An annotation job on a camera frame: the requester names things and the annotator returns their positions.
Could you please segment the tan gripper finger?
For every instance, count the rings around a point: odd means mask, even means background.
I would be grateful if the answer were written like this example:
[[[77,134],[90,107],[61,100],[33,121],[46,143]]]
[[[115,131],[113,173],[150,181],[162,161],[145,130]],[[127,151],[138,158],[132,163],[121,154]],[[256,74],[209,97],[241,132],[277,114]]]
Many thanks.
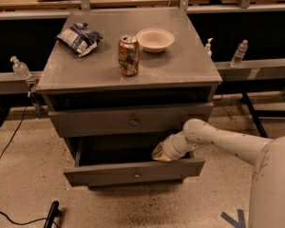
[[[160,156],[162,154],[162,143],[160,142],[152,151],[152,156]]]
[[[159,162],[171,162],[172,159],[164,155],[163,153],[160,153],[158,155],[153,155],[152,159],[154,161],[159,161]]]

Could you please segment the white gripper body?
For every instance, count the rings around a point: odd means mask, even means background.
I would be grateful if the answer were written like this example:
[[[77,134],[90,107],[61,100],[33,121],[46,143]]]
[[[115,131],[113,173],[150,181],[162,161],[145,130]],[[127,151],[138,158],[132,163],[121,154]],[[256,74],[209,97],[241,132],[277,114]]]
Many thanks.
[[[189,143],[182,133],[172,134],[161,145],[166,161],[178,160],[189,151]]]

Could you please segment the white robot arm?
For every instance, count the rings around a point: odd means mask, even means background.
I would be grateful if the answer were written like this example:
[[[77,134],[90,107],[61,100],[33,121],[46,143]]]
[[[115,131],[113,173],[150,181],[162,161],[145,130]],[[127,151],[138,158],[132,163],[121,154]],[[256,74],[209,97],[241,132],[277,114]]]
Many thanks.
[[[254,167],[248,228],[285,228],[285,136],[269,139],[226,131],[199,120],[160,142],[152,159],[178,160],[207,144],[223,149]]]

